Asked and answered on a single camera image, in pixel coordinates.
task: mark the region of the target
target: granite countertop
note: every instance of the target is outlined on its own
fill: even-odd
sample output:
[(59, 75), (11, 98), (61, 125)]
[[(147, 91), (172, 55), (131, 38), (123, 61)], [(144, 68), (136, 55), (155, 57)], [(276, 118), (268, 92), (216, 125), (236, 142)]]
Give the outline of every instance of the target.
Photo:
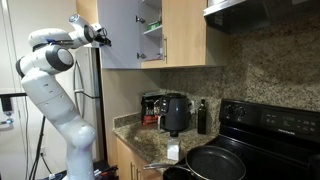
[[(114, 119), (113, 132), (147, 163), (161, 162), (175, 164), (178, 161), (167, 159), (167, 139), (169, 133), (160, 133), (157, 124), (142, 125), (140, 115), (134, 114)], [(193, 147), (204, 145), (217, 134), (200, 135), (195, 128), (179, 133), (183, 158)]]

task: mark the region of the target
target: dark bottle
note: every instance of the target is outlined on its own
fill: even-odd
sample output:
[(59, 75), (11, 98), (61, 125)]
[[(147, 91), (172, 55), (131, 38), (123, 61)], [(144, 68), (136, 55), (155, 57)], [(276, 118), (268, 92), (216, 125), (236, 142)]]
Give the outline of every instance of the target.
[(206, 134), (207, 108), (205, 100), (201, 99), (201, 105), (198, 109), (198, 134)]

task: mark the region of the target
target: pan handle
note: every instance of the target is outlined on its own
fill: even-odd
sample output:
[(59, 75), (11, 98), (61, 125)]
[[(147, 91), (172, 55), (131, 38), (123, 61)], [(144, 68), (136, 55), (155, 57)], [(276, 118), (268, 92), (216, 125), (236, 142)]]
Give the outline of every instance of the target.
[(143, 167), (144, 170), (148, 169), (159, 169), (159, 168), (179, 168), (191, 172), (190, 169), (184, 167), (185, 165), (174, 165), (174, 164), (166, 164), (166, 163), (152, 163), (147, 164)]

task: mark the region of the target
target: black stove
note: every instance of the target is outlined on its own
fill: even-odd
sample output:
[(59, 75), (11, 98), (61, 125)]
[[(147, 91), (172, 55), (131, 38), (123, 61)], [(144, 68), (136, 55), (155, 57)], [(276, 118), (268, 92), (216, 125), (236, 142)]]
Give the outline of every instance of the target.
[[(247, 170), (243, 179), (319, 178), (315, 177), (319, 172), (309, 167), (310, 157), (320, 154), (319, 112), (223, 99), (219, 120), (219, 136), (207, 145), (238, 155)], [(163, 179), (195, 178), (185, 170), (169, 168)]]

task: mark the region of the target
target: bottle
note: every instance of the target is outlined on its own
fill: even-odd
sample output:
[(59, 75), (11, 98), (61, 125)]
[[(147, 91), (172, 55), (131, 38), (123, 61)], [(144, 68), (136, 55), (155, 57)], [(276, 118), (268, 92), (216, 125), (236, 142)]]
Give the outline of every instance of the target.
[(205, 100), (201, 99), (201, 105), (198, 109), (198, 134), (206, 134), (207, 128), (207, 108)]
[(178, 132), (170, 132), (167, 142), (167, 158), (171, 160), (179, 160), (180, 138)]

